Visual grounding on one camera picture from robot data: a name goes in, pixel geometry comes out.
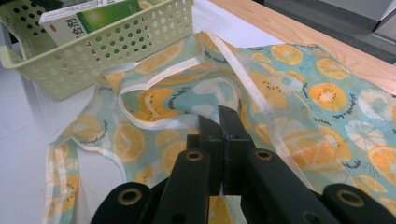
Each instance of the printed fabric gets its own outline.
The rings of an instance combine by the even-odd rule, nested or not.
[[[396,216],[395,95],[317,45],[237,49],[199,33],[97,78],[92,100],[49,147],[44,222],[73,220],[78,150],[153,187],[198,133],[198,115],[219,123],[218,105],[236,110],[256,146],[280,155],[308,188],[347,183]],[[239,200],[211,197],[209,223],[246,223]]]

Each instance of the orange slice print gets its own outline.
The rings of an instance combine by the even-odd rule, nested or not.
[[[155,138],[155,146],[168,143],[179,136],[180,134],[176,130],[172,130],[172,129],[163,130],[160,133],[158,133],[157,137]]]
[[[384,188],[380,183],[378,183],[376,180],[374,180],[372,177],[368,175],[359,175],[361,180],[367,187],[369,187],[371,190],[375,192],[388,192],[387,189]]]
[[[303,60],[303,53],[290,45],[275,45],[271,47],[272,55],[281,62],[295,65]]]
[[[349,72],[343,65],[337,63],[331,59],[320,59],[317,60],[316,66],[318,71],[326,77],[333,77],[336,79],[343,79],[349,76]]]
[[[132,123],[119,123],[113,137],[114,153],[122,162],[136,161],[146,150],[146,138]]]
[[[251,59],[253,59],[254,61],[264,62],[264,63],[270,63],[271,62],[271,60],[267,56],[265,56],[265,55],[263,55],[261,53],[254,53],[251,56]]]
[[[174,61],[184,50],[185,41],[181,40],[169,46],[166,49],[159,51],[154,54],[152,57],[140,63],[137,67],[135,67],[132,71],[135,73],[139,73],[142,75],[150,74],[159,68],[166,66],[167,64]]]
[[[358,189],[362,190],[368,196],[374,198],[373,193],[369,189],[367,189],[367,187],[365,185],[363,185],[363,183],[361,183],[357,178],[353,178],[353,182],[355,182],[356,187]]]
[[[396,186],[396,148],[373,147],[367,151],[367,156],[374,168]]]

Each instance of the lemon print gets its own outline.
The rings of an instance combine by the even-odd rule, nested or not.
[[[150,74],[174,61],[183,52],[184,46],[184,40],[178,41],[143,61],[133,71],[142,75]]]
[[[186,141],[176,141],[163,149],[163,151],[161,152],[160,162],[163,171],[167,175],[171,174],[178,153],[180,153],[185,149],[186,149]]]
[[[106,76],[106,81],[110,84],[111,88],[113,88],[114,92],[119,92],[119,85],[122,79],[125,77],[125,73],[113,73]]]
[[[363,183],[375,192],[388,192],[380,183],[368,175],[359,175]]]
[[[230,212],[223,197],[210,196],[209,198],[209,224],[231,224]]]
[[[123,163],[136,161],[146,150],[146,138],[132,123],[123,121],[114,133],[113,147]]]
[[[79,115],[77,120],[71,123],[66,130],[64,130],[64,135],[93,139],[101,132],[102,129],[96,118],[91,115],[82,114]]]
[[[254,53],[251,56],[251,59],[253,59],[254,61],[264,62],[264,63],[270,63],[271,62],[271,60],[267,56],[265,56],[265,55],[263,55],[261,53]]]
[[[56,206],[61,206],[62,212],[66,212],[74,208],[78,193],[78,175],[70,175],[69,177],[67,177],[66,182],[61,184],[65,185],[65,192],[61,192],[61,194],[64,194],[64,200],[62,201],[62,205],[53,203],[50,206],[48,217],[60,215],[60,214],[55,214]],[[57,199],[52,199],[52,201],[59,202],[59,200]]]
[[[179,137],[180,134],[176,130],[163,130],[160,133],[158,133],[157,137],[155,138],[155,146],[163,145],[165,143],[168,143],[175,138]]]
[[[367,151],[367,156],[374,168],[389,183],[396,186],[396,148],[373,147]]]
[[[262,141],[264,141],[266,144],[271,145],[271,139],[268,134],[267,125],[265,125],[264,123],[260,123],[260,122],[255,123],[254,124],[254,132],[256,132],[256,134],[260,137],[260,139]]]
[[[358,189],[362,190],[364,193],[374,198],[373,193],[369,189],[367,189],[366,186],[364,186],[357,178],[353,178],[353,182],[355,182]]]
[[[331,59],[320,59],[317,60],[316,66],[318,71],[326,77],[333,77],[336,79],[343,79],[349,76],[349,72],[343,65],[337,63]]]
[[[309,89],[309,96],[320,107],[329,111],[339,111],[347,105],[345,92],[332,83],[320,83]]]
[[[149,7],[152,7],[152,5],[146,1],[139,1],[139,6],[142,10],[148,9]]]
[[[295,77],[300,81],[305,81],[305,77],[303,77],[303,75],[291,69],[286,70],[286,74],[288,74],[289,77]]]
[[[143,170],[141,170],[137,175],[134,177],[134,182],[148,185],[149,180],[153,177],[152,174],[152,165],[146,166]]]
[[[139,110],[134,111],[132,108],[132,111],[130,110],[131,115],[144,121],[157,121],[177,116],[178,112],[176,110],[164,107],[165,99],[173,92],[172,89],[167,88],[141,91],[137,96]]]
[[[286,96],[276,83],[275,77],[270,78],[258,72],[250,72],[249,75],[270,106],[274,108],[288,107]]]
[[[344,139],[331,128],[324,126],[319,127],[324,138],[332,146],[332,149],[334,150],[337,158],[341,161],[350,161],[352,159],[352,155],[346,141],[344,141]]]
[[[379,201],[384,204],[384,206],[396,216],[396,200],[390,199],[386,196],[380,195],[378,197]]]
[[[245,129],[249,129],[250,128],[250,122],[248,121],[248,103],[243,102],[242,103],[242,107],[241,107],[241,121],[242,124],[244,125]]]
[[[295,65],[303,60],[303,53],[290,45],[276,45],[271,47],[272,55],[281,62]]]

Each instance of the gray floor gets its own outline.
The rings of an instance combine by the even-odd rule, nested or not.
[[[396,63],[396,45],[372,35],[377,21],[319,0],[265,0],[265,5],[385,62]]]

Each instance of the green basket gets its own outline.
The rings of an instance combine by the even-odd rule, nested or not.
[[[191,0],[148,2],[152,7],[60,47],[38,24],[42,7],[29,0],[3,4],[0,22],[19,40],[22,56],[4,45],[1,63],[62,100],[90,86],[101,69],[140,61],[192,34]]]

